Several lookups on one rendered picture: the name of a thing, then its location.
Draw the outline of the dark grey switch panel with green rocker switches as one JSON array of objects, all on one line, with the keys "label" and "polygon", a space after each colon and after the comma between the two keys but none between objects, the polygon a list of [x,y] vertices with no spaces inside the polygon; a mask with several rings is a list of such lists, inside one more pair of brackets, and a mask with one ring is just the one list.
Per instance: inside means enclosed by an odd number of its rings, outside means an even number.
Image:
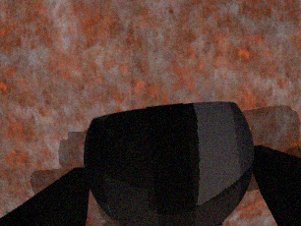
[{"label": "dark grey switch panel with green rocker switches", "polygon": [[254,142],[234,101],[147,106],[91,120],[84,172],[120,226],[214,226],[249,187]]}]

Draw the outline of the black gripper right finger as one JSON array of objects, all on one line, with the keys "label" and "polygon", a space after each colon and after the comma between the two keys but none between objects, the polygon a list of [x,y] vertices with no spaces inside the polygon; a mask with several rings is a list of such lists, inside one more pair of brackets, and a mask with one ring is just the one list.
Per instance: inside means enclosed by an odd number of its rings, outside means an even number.
[{"label": "black gripper right finger", "polygon": [[301,226],[301,159],[254,145],[253,175],[277,226]]}]

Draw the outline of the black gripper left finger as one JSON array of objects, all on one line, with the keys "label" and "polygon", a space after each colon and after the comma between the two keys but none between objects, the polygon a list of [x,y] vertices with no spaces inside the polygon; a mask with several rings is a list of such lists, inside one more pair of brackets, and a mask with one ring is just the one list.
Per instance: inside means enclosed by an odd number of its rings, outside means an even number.
[{"label": "black gripper left finger", "polygon": [[0,217],[0,226],[85,226],[89,190],[84,168],[72,168],[62,179]]}]

